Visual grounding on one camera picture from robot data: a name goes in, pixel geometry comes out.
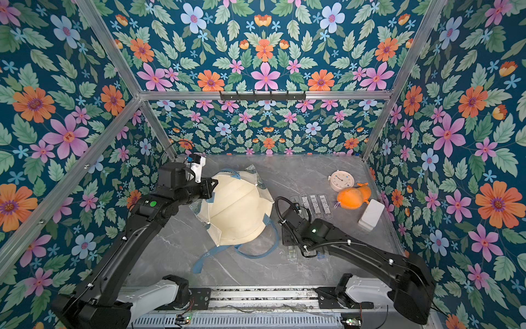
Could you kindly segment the cream canvas tote bag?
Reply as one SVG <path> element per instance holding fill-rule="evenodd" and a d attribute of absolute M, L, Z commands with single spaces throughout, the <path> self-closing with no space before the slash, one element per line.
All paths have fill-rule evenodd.
<path fill-rule="evenodd" d="M 234 248 L 246 259 L 261 259 L 272 254 L 279 246 L 279 232 L 271 219 L 274 199 L 260 177 L 256 167 L 244 170 L 225 168 L 214 177 L 219 183 L 208 200 L 190 205 L 196 218 L 204 224 L 215 247 L 207 251 L 193 265 L 193 273 L 201 273 L 204 263 L 218 253 Z M 258 255 L 246 254 L 240 248 L 258 238 L 266 227 L 271 227 L 274 244 Z"/>

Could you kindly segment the clear compass set case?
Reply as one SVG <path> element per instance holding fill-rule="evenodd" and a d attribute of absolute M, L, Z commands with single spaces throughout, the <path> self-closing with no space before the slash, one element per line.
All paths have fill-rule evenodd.
<path fill-rule="evenodd" d="M 299 197 L 298 196 L 293 196 L 290 198 L 290 201 L 296 205 L 296 207 L 299 207 Z"/>

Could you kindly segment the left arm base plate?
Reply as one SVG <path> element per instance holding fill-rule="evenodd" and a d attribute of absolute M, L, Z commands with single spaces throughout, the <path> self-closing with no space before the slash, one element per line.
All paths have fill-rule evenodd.
<path fill-rule="evenodd" d="M 211 288 L 190 288 L 183 293 L 183 310 L 205 311 L 208 310 L 211 301 Z"/>

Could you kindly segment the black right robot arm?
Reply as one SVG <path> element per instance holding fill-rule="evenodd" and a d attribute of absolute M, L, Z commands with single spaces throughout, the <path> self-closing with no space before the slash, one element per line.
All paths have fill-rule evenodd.
<path fill-rule="evenodd" d="M 433 307 L 436 281 L 417 254 L 393 254 L 360 241 L 323 219 L 305 219 L 298 204 L 275 210 L 279 224 L 306 258 L 319 252 L 346 260 L 374 275 L 387 286 L 386 297 L 406 319 L 425 325 Z"/>

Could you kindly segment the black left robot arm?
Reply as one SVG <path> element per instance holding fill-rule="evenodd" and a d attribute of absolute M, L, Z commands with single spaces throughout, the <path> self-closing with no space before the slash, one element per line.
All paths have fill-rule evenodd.
<path fill-rule="evenodd" d="M 191 154 L 181 163 L 158 170 L 154 192 L 131 207 L 125 230 L 113 242 L 97 267 L 68 296 L 60 294 L 52 311 L 67 328 L 127 328 L 137 318 L 164 305 L 185 308 L 191 301 L 188 281 L 176 275 L 139 290 L 121 294 L 127 276 L 154 237 L 175 216 L 179 207 L 209 200 L 218 184 L 202 178 L 205 158 Z"/>

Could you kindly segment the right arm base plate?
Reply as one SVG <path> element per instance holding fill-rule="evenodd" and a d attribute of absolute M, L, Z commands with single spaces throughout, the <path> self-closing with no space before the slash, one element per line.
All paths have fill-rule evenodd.
<path fill-rule="evenodd" d="M 369 310 L 374 308 L 374 303 L 356 302 L 346 293 L 337 292 L 335 287 L 318 287 L 315 289 L 315 293 L 318 296 L 320 309 Z"/>

